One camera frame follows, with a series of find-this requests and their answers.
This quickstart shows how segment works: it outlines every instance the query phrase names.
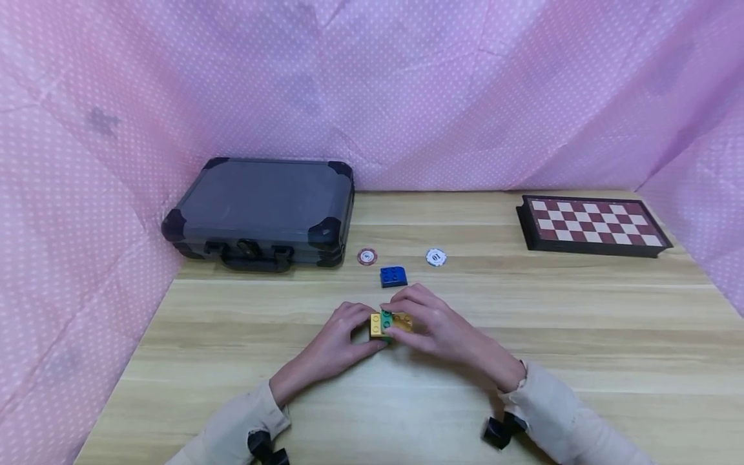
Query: red poker chip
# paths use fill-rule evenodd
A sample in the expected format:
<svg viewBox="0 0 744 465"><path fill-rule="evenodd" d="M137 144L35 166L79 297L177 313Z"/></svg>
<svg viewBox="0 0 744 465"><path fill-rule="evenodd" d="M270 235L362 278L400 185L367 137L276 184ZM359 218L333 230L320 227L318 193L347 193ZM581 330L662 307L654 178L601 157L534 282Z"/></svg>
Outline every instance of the red poker chip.
<svg viewBox="0 0 744 465"><path fill-rule="evenodd" d="M377 261L377 253L373 248L363 248L356 254L356 260L364 266L369 266Z"/></svg>

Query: blue lego brick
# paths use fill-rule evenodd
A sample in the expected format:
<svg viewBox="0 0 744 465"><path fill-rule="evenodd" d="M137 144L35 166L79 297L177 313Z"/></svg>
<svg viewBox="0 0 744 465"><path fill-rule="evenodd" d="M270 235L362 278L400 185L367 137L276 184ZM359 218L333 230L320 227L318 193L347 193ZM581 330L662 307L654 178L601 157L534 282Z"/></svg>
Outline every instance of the blue lego brick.
<svg viewBox="0 0 744 465"><path fill-rule="evenodd" d="M382 287L407 286L405 270L402 266L389 266L379 270L379 282Z"/></svg>

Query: yellow lego brick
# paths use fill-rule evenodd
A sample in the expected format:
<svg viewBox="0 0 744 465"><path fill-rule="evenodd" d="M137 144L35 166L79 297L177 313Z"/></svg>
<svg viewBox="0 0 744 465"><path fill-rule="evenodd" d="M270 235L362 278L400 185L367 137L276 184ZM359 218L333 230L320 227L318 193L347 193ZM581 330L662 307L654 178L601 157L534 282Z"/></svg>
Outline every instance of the yellow lego brick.
<svg viewBox="0 0 744 465"><path fill-rule="evenodd" d="M407 313L393 313L393 326L409 333L414 332L414 321Z"/></svg>
<svg viewBox="0 0 744 465"><path fill-rule="evenodd" d="M370 315L370 337L382 338L385 334L382 332L381 319L379 313Z"/></svg>

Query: chessboard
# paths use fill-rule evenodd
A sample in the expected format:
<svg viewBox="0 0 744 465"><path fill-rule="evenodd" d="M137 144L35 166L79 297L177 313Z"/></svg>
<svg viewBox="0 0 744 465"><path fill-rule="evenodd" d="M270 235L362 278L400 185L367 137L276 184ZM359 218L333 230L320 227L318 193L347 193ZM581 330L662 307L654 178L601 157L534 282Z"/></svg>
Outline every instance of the chessboard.
<svg viewBox="0 0 744 465"><path fill-rule="evenodd" d="M522 196L517 207L530 250L657 257L672 247L640 200Z"/></svg>

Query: wooden table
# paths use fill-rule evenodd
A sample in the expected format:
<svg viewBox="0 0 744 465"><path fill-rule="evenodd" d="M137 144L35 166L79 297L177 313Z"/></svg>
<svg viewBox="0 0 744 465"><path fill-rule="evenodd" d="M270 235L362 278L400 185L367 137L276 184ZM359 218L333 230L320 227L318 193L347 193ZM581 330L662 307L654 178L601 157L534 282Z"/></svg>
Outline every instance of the wooden table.
<svg viewBox="0 0 744 465"><path fill-rule="evenodd" d="M618 192L571 193L622 196ZM517 356L540 362L660 464L741 464L744 324L677 245L657 260L531 252L515 193L362 193L346 263L239 275L190 261L173 282L77 465L162 464L224 401L268 379L342 301L372 306L400 264ZM356 262L373 247L374 266ZM439 247L447 263L424 260ZM479 435L493 391L388 348L289 407L293 465L549 463Z"/></svg>

